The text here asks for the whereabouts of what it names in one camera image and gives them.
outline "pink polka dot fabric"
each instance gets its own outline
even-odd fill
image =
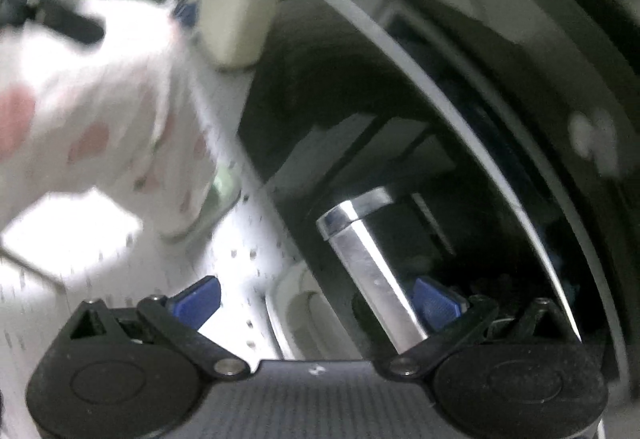
[[[68,163],[73,164],[82,159],[97,157],[102,154],[109,144],[109,127],[106,123],[91,123],[80,136],[80,139],[71,145],[68,154]]]
[[[33,91],[25,85],[0,91],[0,162],[14,155],[25,142],[36,110]]]

